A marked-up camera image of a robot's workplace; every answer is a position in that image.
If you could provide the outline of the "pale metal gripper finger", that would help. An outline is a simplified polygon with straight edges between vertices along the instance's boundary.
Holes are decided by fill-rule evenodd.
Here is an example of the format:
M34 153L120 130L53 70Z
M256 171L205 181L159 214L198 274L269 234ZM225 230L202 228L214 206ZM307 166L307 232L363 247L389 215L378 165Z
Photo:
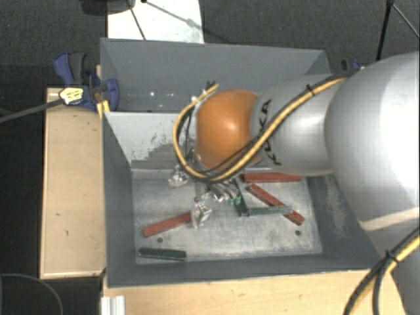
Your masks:
M191 210L191 219L194 228L200 228L205 224L205 221L210 217L213 210L206 204L205 201L200 200L195 202Z
M168 185L170 188L179 188L188 183L188 174L180 167L176 165L173 169L172 175L168 178Z

